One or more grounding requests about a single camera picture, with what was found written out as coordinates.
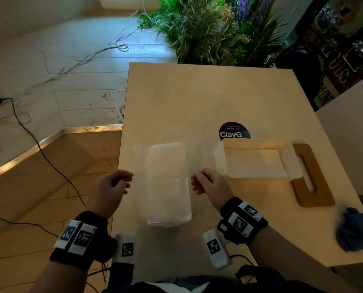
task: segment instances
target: blue cloth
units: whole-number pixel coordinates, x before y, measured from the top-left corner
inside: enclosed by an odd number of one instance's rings
[[[363,214],[355,208],[347,208],[344,223],[336,231],[336,240],[346,252],[363,249]]]

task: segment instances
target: round sticker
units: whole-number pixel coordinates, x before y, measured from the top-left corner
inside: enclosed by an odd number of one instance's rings
[[[219,138],[221,141],[224,138],[238,138],[238,139],[250,139],[251,135],[248,130],[237,122],[224,123],[219,129]]]

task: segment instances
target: table surface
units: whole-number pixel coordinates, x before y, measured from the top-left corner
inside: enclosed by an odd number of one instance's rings
[[[218,131],[226,122],[244,125],[251,138],[307,143],[316,155],[336,200],[335,207],[302,208],[291,184],[276,180],[231,184],[236,196],[262,212],[269,224],[325,266],[363,262],[363,250],[344,252],[335,239],[340,212],[363,206],[292,70],[130,63],[119,168],[139,172],[136,146],[184,142],[192,172],[215,169]],[[193,218],[176,228],[152,228],[141,206],[139,175],[115,212],[112,235],[136,232],[135,281],[171,276],[232,275],[245,264],[234,259],[216,271],[202,233],[216,228],[220,215],[206,195],[192,196]],[[227,245],[229,254],[251,257],[245,245]]]

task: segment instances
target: lavender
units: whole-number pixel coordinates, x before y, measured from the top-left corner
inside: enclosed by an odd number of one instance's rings
[[[243,23],[249,15],[249,0],[240,0],[238,5],[238,21]]]
[[[254,20],[255,24],[259,24],[262,22],[263,16],[265,15],[268,5],[270,4],[271,0],[263,0],[262,4],[260,5],[259,11],[256,15]]]

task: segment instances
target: wrist tracker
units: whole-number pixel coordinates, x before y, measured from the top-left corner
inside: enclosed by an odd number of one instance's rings
[[[108,221],[85,211],[70,220],[56,241],[51,261],[89,270],[94,260],[105,263],[118,248],[116,239],[108,235]]]
[[[219,221],[217,229],[224,237],[235,244],[249,246],[257,233],[268,225],[263,215],[249,203],[238,197],[231,198],[221,209],[223,220]]]

